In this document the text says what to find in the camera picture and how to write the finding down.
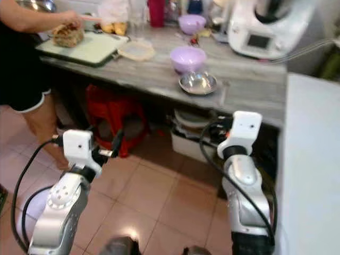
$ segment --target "bread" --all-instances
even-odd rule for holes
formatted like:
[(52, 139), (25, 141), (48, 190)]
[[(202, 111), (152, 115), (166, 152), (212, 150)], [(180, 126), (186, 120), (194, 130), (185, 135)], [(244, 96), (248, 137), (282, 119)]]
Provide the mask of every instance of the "bread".
[(116, 22), (115, 23), (115, 32), (119, 36), (125, 36), (126, 29), (128, 24), (126, 22)]
[(107, 24), (107, 25), (104, 25), (104, 24), (101, 24), (101, 29), (102, 31), (104, 31), (105, 33), (114, 33), (115, 32), (115, 27), (112, 24)]
[(61, 47), (75, 47), (83, 38), (83, 30), (73, 25), (59, 25), (53, 30), (53, 42)]

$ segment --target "countertop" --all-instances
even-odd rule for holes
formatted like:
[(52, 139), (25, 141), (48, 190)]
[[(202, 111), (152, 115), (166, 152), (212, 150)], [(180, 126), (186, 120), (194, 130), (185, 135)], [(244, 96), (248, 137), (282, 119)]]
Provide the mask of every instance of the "countertop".
[(178, 28), (172, 27), (147, 28), (146, 39), (152, 42), (156, 55), (145, 62), (119, 58), (93, 68), (46, 56), (41, 59), (49, 65), (106, 81), (112, 86), (143, 91), (201, 109), (215, 109), (226, 114), (237, 110), (255, 111), (263, 115), (263, 122), (283, 127), (287, 77), (284, 64), (262, 64), (235, 54), (228, 45), (212, 38), (201, 38), (200, 47), (208, 56), (206, 70), (217, 78), (219, 88), (207, 96), (189, 95), (179, 87), (179, 76), (169, 57), (172, 49), (186, 45), (186, 41), (175, 35), (178, 32)]

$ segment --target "red bottle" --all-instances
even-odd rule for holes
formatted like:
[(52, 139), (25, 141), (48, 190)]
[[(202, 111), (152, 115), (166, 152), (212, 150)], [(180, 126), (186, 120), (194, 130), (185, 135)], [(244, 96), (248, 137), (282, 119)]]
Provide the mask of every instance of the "red bottle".
[(150, 24), (154, 28), (164, 26), (165, 0), (149, 0)]

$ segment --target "red plastic stool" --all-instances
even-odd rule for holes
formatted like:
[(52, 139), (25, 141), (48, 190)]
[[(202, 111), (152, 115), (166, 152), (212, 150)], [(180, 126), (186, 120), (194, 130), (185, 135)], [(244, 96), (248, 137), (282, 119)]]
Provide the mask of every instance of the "red plastic stool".
[(129, 97), (116, 96), (91, 84), (86, 89), (86, 96), (90, 124), (94, 126), (95, 139), (107, 149), (111, 148), (111, 142), (103, 140), (97, 128), (102, 120), (106, 120), (110, 124), (110, 130), (113, 135), (119, 129), (124, 128), (123, 120), (126, 116), (135, 114), (142, 120), (143, 129), (139, 135), (131, 140), (124, 138), (122, 142), (120, 157), (127, 157), (129, 150), (139, 144), (145, 135), (149, 133), (149, 125), (142, 106)]

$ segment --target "purple bowl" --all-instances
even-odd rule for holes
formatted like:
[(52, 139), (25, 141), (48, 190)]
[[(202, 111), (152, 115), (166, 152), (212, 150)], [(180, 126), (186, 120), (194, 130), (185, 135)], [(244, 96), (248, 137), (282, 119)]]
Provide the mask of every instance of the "purple bowl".
[(178, 22), (185, 34), (194, 35), (204, 28), (207, 20), (200, 15), (188, 14), (179, 17)]
[(180, 73), (198, 71), (207, 59), (202, 49), (192, 46), (177, 47), (170, 53), (170, 57), (175, 70)]

